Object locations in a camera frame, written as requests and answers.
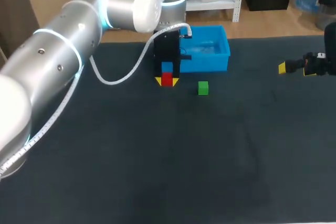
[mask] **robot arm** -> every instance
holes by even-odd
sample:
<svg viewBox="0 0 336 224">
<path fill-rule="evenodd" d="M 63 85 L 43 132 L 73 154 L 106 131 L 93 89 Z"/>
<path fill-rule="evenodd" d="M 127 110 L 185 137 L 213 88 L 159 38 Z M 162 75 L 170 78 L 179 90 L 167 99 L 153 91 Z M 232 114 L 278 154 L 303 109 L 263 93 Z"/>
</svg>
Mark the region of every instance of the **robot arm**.
<svg viewBox="0 0 336 224">
<path fill-rule="evenodd" d="M 0 130 L 0 165 L 24 146 L 31 124 L 88 61 L 105 31 L 112 27 L 140 33 L 160 30 L 183 23 L 185 10 L 186 0 L 66 3 L 61 13 L 35 31 L 0 71 L 0 125 L 5 126 Z M 10 175 L 22 162 L 2 176 Z"/>
</svg>

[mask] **blue bin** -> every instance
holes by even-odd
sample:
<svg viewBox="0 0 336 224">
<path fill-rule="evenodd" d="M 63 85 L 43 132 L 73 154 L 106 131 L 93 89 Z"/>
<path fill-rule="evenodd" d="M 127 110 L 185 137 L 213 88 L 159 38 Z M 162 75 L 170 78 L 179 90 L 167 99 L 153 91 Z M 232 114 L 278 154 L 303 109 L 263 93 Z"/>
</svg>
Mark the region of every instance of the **blue bin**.
<svg viewBox="0 0 336 224">
<path fill-rule="evenodd" d="M 222 72 L 227 70 L 231 55 L 223 26 L 192 26 L 193 37 L 181 39 L 182 55 L 191 55 L 191 60 L 181 60 L 181 73 Z M 172 72 L 171 62 L 162 63 L 162 72 Z"/>
</svg>

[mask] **cube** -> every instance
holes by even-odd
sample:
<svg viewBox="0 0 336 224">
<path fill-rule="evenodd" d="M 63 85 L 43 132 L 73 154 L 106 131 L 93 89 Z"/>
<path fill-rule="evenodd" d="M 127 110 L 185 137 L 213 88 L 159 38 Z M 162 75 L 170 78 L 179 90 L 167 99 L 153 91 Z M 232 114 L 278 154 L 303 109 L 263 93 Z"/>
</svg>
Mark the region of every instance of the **cube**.
<svg viewBox="0 0 336 224">
<path fill-rule="evenodd" d="M 208 95 L 209 94 L 209 84 L 207 81 L 198 82 L 198 95 Z"/>
</svg>

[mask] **black table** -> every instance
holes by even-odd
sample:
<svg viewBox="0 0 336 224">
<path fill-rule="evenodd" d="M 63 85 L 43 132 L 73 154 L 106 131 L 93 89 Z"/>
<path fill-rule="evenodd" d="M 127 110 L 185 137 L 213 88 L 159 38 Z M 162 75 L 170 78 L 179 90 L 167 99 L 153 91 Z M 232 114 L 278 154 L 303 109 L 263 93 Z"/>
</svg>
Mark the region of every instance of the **black table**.
<svg viewBox="0 0 336 224">
<path fill-rule="evenodd" d="M 323 52 L 323 38 L 229 44 L 227 73 L 185 74 L 174 88 L 158 86 L 150 57 L 114 87 L 87 65 L 65 112 L 1 181 L 0 223 L 335 221 L 336 78 L 278 75 L 283 60 Z M 102 75 L 124 76 L 142 47 L 101 45 Z"/>
</svg>

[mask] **white cable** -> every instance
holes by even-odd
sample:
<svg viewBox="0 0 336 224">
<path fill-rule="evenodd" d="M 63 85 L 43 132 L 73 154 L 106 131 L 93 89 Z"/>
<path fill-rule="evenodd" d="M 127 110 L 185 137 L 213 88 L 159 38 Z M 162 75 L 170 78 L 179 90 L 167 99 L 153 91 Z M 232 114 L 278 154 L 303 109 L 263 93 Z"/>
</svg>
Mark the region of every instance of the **white cable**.
<svg viewBox="0 0 336 224">
<path fill-rule="evenodd" d="M 68 104 L 70 98 L 73 95 L 73 92 L 76 89 L 78 84 L 80 75 L 82 74 L 83 67 L 77 72 L 74 77 L 74 80 L 63 98 L 61 104 L 58 106 L 57 110 L 53 113 L 50 119 L 46 122 L 46 124 L 39 130 L 39 132 L 24 146 L 22 147 L 16 154 L 14 154 L 11 158 L 9 158 L 2 166 L 0 166 L 0 180 L 2 175 L 15 163 L 17 162 L 23 155 L 25 155 L 41 138 L 47 133 L 47 131 L 52 127 L 58 117 L 61 115 L 62 111 Z"/>
<path fill-rule="evenodd" d="M 104 84 L 106 84 L 106 85 L 110 85 L 110 86 L 111 86 L 111 85 L 117 85 L 117 84 L 120 84 L 120 83 L 126 81 L 128 78 L 130 78 L 130 77 L 132 76 L 132 74 L 134 74 L 134 72 L 135 72 L 135 71 L 137 70 L 137 68 L 139 67 L 139 65 L 140 65 L 140 63 L 141 63 L 143 57 L 145 56 L 145 54 L 146 54 L 146 52 L 147 52 L 147 50 L 148 50 L 150 44 L 153 42 L 153 40 L 154 40 L 157 36 L 159 36 L 159 35 L 161 35 L 161 34 L 163 34 L 163 33 L 166 33 L 167 31 L 175 30 L 175 29 L 180 28 L 180 27 L 186 27 L 186 28 L 187 28 L 187 34 L 188 34 L 188 36 L 192 36 L 192 30 L 191 30 L 191 27 L 190 27 L 190 25 L 187 24 L 187 23 L 176 24 L 176 25 L 173 25 L 173 26 L 170 26 L 170 27 L 167 27 L 167 28 L 164 28 L 164 29 L 158 31 L 157 33 L 153 34 L 152 37 L 147 41 L 145 47 L 144 47 L 143 50 L 142 50 L 142 53 L 140 54 L 140 57 L 139 57 L 138 61 L 136 62 L 136 64 L 135 64 L 134 67 L 132 68 L 132 70 L 131 70 L 126 76 L 124 76 L 123 78 L 121 78 L 121 79 L 119 79 L 119 80 L 117 80 L 117 81 L 107 81 L 107 80 L 105 80 L 105 79 L 100 75 L 99 70 L 98 70 L 98 68 L 97 68 L 97 65 L 96 65 L 96 63 L 95 63 L 95 61 L 94 61 L 94 59 L 93 59 L 93 56 L 91 56 L 91 57 L 90 57 L 90 62 L 91 62 L 92 68 L 93 68 L 93 70 L 94 70 L 94 72 L 95 72 L 97 78 L 98 78 L 102 83 L 104 83 Z"/>
</svg>

